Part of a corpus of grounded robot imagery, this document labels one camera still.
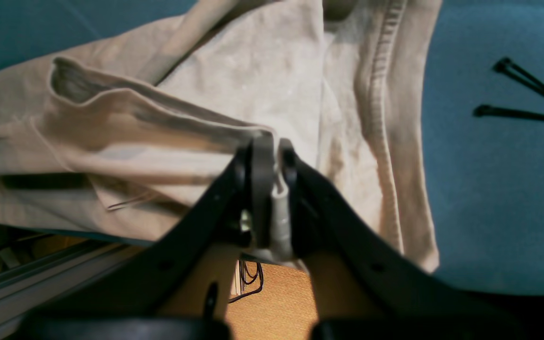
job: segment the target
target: beige fabric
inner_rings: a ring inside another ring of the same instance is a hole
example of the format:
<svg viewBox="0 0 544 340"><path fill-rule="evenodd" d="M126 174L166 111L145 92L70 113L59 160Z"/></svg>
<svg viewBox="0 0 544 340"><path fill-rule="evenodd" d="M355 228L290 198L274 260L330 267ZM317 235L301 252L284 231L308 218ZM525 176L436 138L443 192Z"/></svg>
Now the beige fabric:
<svg viewBox="0 0 544 340"><path fill-rule="evenodd" d="M274 130L372 230L436 268L420 105L440 2L362 0L339 22L324 20L321 0L274 2L229 23L165 77L198 40L199 18L209 29L229 10L221 3L201 1L183 24L165 19L1 71L0 176L89 179L27 189L0 178L0 223L157 239L241 140ZM158 90L140 81L161 77ZM285 260L280 253L261 254Z"/></svg>

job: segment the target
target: wooden floor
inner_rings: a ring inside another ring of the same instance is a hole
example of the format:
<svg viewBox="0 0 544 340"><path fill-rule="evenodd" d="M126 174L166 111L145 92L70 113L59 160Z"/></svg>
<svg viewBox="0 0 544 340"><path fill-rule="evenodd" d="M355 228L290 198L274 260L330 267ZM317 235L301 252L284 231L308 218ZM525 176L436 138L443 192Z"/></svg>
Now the wooden floor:
<svg viewBox="0 0 544 340"><path fill-rule="evenodd" d="M248 263L255 273L255 263ZM263 265L263 291L228 306L226 322L236 340L306 340L317 322L308 275L280 265ZM248 291L257 288L257 282Z"/></svg>

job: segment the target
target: cloth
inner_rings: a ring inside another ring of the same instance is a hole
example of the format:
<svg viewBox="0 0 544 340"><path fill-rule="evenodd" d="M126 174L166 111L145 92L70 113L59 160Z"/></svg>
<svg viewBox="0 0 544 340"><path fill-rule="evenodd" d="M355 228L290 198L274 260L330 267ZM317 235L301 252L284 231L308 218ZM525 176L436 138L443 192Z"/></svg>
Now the cloth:
<svg viewBox="0 0 544 340"><path fill-rule="evenodd" d="M371 230L435 269L420 106L440 2L361 0L337 19L321 0L285 0L217 29L234 3L201 1L185 17L0 71L0 223L158 239L241 140L273 133ZM87 175L17 177L52 173Z"/></svg>

